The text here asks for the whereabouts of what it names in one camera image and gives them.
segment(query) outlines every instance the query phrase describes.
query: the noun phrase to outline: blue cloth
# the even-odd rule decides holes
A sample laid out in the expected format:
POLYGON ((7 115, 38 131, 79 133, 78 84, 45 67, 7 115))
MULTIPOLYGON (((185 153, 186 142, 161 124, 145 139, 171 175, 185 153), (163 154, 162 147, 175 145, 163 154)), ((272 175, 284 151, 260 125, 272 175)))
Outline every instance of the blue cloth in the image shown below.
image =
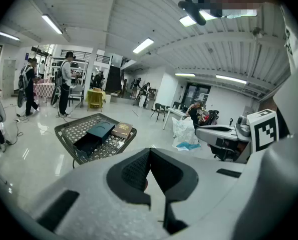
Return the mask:
POLYGON ((186 147, 189 150, 196 149, 198 147, 201 147, 200 144, 189 144, 188 142, 181 142, 177 145, 177 148, 186 147))

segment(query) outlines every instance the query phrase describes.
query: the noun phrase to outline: sneaker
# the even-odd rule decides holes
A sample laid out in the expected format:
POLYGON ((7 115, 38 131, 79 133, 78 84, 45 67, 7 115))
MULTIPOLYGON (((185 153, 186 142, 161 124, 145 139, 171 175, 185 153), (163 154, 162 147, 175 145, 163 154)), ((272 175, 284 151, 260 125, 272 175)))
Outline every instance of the sneaker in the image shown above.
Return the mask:
POLYGON ((7 146, 5 145, 5 143, 1 144, 1 150, 3 153, 7 150, 7 146))

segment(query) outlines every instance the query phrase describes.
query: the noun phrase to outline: white tiled floor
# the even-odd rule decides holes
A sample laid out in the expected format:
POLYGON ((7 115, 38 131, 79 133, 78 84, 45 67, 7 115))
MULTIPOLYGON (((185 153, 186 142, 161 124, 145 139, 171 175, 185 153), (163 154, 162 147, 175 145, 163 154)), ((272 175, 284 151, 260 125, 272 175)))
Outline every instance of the white tiled floor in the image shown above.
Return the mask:
MULTIPOLYGON (((15 142, 17 128, 15 119, 16 98, 2 101, 7 121, 4 123, 7 137, 11 142, 15 142)), ((74 107, 68 107, 67 112, 71 112, 74 107)), ((18 123, 19 131, 23 135, 18 137, 16 144, 8 146, 5 153, 0 152, 0 175, 13 184, 12 195, 16 203, 27 209, 27 205, 41 190, 52 184, 59 177, 72 170, 72 157, 68 154, 62 144, 58 141, 54 133, 54 127, 65 123, 62 118, 56 117, 57 109, 50 103, 43 103, 39 112, 34 112, 28 122, 18 123)), ((71 113, 72 118, 82 118, 95 113, 100 113, 99 109, 87 111, 86 104, 80 108, 77 106, 71 113)), ((201 143, 201 148, 192 151, 177 151, 172 147, 173 129, 170 118, 165 130, 162 130, 163 117, 156 122, 157 115, 152 111, 127 104, 109 103, 104 104, 104 115, 117 121, 132 124, 137 129, 135 139, 125 149, 125 152, 145 147, 155 147, 181 152, 188 156, 213 159, 210 148, 206 143, 201 143)), ((152 174, 148 175, 148 188, 146 193, 152 198, 152 211, 159 219, 163 219, 164 195, 156 184, 152 174)))

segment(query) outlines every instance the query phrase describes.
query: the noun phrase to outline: white plastic bag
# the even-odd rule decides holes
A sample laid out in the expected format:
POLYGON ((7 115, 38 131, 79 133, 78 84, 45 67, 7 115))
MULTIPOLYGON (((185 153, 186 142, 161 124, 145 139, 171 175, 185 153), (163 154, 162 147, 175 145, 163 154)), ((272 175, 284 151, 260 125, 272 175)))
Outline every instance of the white plastic bag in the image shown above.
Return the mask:
POLYGON ((177 120, 172 118, 173 133, 176 138, 173 141, 173 147, 176 147, 182 142, 187 142, 192 145, 199 144, 197 136, 194 134, 194 126, 191 118, 187 117, 185 120, 177 120))

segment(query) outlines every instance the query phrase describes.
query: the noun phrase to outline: white shirt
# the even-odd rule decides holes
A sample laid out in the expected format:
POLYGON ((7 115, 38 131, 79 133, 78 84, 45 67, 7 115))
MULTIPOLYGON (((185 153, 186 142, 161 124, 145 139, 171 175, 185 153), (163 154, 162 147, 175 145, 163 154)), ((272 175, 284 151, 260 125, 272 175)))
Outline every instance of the white shirt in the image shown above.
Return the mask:
POLYGON ((63 77, 63 80, 64 80, 64 84, 70 86, 71 85, 71 63, 68 61, 68 60, 64 60, 63 63, 62 63, 62 77, 63 77))
POLYGON ((42 63, 40 65, 40 72, 39 72, 39 74, 44 74, 44 71, 45 71, 45 65, 42 63))

